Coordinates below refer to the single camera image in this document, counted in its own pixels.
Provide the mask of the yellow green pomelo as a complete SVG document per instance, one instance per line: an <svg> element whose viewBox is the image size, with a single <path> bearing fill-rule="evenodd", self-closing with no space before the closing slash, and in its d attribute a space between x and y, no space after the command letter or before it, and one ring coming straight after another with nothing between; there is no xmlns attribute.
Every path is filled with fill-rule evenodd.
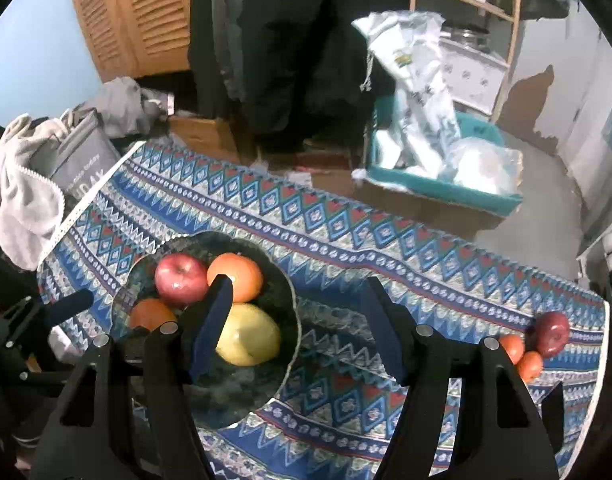
<svg viewBox="0 0 612 480"><path fill-rule="evenodd" d="M281 330L269 314L254 304L233 304L216 351L225 362L248 367L273 359L280 347Z"/></svg>

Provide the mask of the large orange in bowl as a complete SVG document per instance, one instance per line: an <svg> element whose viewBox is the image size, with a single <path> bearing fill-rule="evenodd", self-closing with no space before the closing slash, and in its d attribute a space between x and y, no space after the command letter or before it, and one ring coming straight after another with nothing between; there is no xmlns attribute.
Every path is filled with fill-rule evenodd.
<svg viewBox="0 0 612 480"><path fill-rule="evenodd" d="M207 283L211 284L218 275L230 278L233 289L233 302L246 304L255 299L263 289L263 273L251 258L234 252L224 252L217 256L207 269Z"/></svg>

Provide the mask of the black hanging coat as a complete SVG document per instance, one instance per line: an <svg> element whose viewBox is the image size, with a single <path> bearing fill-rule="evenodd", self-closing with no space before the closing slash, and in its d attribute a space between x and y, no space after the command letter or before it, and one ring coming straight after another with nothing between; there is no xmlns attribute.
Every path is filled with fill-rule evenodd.
<svg viewBox="0 0 612 480"><path fill-rule="evenodd" d="M359 145L378 96L394 83L367 67L353 21L409 0L190 0L196 110L233 115L268 153Z"/></svg>

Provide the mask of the small orange tangerine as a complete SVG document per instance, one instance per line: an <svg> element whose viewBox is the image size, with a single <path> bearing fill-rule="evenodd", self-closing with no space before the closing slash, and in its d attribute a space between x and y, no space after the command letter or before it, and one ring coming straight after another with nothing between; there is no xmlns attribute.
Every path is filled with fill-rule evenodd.
<svg viewBox="0 0 612 480"><path fill-rule="evenodd" d="M537 351L525 352L516 363L515 370L525 384L533 382L543 370L542 356Z"/></svg>
<svg viewBox="0 0 612 480"><path fill-rule="evenodd" d="M525 344L524 339L521 336L515 334L507 334L501 336L499 339L499 344L501 344L502 348L505 350L508 358L511 360L513 365L516 365L520 359L524 356L525 353Z"/></svg>

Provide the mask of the white floral storage box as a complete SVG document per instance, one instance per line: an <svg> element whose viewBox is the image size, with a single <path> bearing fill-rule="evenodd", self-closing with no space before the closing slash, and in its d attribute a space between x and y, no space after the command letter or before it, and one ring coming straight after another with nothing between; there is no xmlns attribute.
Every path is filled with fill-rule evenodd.
<svg viewBox="0 0 612 480"><path fill-rule="evenodd" d="M484 53L443 38L443 76L453 101L491 116L508 64L496 53Z"/></svg>

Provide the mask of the white printed plastic bag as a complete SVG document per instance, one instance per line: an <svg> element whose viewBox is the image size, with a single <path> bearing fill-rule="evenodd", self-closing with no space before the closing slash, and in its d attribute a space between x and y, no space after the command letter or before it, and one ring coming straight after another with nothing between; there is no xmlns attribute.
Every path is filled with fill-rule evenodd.
<svg viewBox="0 0 612 480"><path fill-rule="evenodd" d="M373 66L393 78L389 122L376 127L376 165L436 179L449 166L451 145L461 139L455 107L443 76L443 17L435 12L372 12L353 21L367 42L362 87Z"/></svg>

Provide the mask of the teal plastic bin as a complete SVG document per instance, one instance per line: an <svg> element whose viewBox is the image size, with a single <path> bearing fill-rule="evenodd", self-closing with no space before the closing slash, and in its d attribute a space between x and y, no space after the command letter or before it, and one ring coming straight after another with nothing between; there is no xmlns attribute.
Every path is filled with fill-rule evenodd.
<svg viewBox="0 0 612 480"><path fill-rule="evenodd" d="M438 200L446 204L486 211L498 217L508 217L522 205L522 194L496 195L461 185L407 174L402 169L386 169L377 165L377 128L389 126L393 121L394 99L379 98L374 103L372 118L365 129L364 168L369 180L379 185L394 185L395 190L416 196Z"/></svg>

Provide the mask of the dark red apple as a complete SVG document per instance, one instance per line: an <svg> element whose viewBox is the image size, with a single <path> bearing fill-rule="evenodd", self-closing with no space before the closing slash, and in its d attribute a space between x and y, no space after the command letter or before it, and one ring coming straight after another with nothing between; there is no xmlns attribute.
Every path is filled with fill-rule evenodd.
<svg viewBox="0 0 612 480"><path fill-rule="evenodd" d="M562 312L546 312L534 323L534 348L543 359L550 359L568 344L570 326Z"/></svg>

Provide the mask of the blue patterned tablecloth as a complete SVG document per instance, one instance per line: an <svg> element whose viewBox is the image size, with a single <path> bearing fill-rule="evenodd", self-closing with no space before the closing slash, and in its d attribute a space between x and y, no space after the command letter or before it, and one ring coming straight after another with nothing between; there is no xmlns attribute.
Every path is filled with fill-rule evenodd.
<svg viewBox="0 0 612 480"><path fill-rule="evenodd" d="M370 479L393 437L406 391L390 378L356 303L376 276L417 322L476 342L525 332L538 315L568 317L568 345L530 384L536 402L562 387L566 476L586 440L605 375L603 299L461 238L189 150L141 143L65 219L37 271L42 298L78 289L93 305L64 324L80 349L116 333L114 296L132 266L172 238L218 231L263 250L291 280L303 326L286 385L240 422L204 430L219 479Z"/></svg>

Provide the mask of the small orange in bowl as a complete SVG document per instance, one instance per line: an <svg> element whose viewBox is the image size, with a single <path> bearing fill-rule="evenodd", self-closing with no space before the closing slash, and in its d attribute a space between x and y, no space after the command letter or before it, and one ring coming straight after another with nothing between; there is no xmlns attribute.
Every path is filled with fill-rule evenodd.
<svg viewBox="0 0 612 480"><path fill-rule="evenodd" d="M129 315L129 326L131 328L143 327L152 332L161 324L176 322L175 313L158 298L146 298L137 302Z"/></svg>

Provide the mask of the red apple in bowl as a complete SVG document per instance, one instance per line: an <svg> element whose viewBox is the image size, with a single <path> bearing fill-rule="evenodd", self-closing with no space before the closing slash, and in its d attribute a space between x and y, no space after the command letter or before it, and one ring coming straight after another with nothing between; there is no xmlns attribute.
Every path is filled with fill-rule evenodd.
<svg viewBox="0 0 612 480"><path fill-rule="evenodd" d="M161 301L182 309L202 300L207 293L207 269L196 258L177 252L158 261L154 283Z"/></svg>

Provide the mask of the dark patterned fruit bowl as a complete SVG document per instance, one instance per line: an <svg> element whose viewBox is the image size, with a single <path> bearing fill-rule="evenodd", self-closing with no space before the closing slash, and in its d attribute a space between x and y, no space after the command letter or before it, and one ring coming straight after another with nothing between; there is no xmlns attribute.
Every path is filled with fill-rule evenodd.
<svg viewBox="0 0 612 480"><path fill-rule="evenodd" d="M269 314L281 330L279 353L265 363L236 366L213 354L205 374L184 387L195 422L202 428L221 429L235 424L248 413L269 402L285 385L296 361L301 323L296 294L286 272L261 249L261 244L216 231L175 237L140 258L128 273L126 283L113 300L111 335L116 340L129 338L129 314L138 301L156 298L154 275L159 260L172 254L194 257L210 264L226 252L251 258L263 274L263 286L254 306Z"/></svg>

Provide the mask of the grey clothes pile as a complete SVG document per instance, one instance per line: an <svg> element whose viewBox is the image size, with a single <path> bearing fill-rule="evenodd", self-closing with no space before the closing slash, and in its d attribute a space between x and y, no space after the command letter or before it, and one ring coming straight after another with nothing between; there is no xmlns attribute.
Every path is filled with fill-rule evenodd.
<svg viewBox="0 0 612 480"><path fill-rule="evenodd" d="M76 106L73 116L82 119L93 113L102 131L110 139L118 140L150 134L157 124L166 122L170 104L175 104L170 93L143 88L130 77L117 77Z"/></svg>

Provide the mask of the light grey towel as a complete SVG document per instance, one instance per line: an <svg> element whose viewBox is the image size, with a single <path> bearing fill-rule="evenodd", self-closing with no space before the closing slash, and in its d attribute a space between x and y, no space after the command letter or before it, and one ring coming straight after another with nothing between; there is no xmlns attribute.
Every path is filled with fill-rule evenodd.
<svg viewBox="0 0 612 480"><path fill-rule="evenodd" d="M0 248L18 268L36 270L64 217L65 197L56 183L30 168L51 139L68 130L58 118L38 125L27 114L9 122L0 138Z"/></svg>

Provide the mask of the wooden louvered closet door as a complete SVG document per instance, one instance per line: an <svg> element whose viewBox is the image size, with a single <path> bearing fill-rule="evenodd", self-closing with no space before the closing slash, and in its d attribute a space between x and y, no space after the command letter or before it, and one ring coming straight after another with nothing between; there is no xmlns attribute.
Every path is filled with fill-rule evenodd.
<svg viewBox="0 0 612 480"><path fill-rule="evenodd" d="M190 68L190 0L73 0L102 81Z"/></svg>

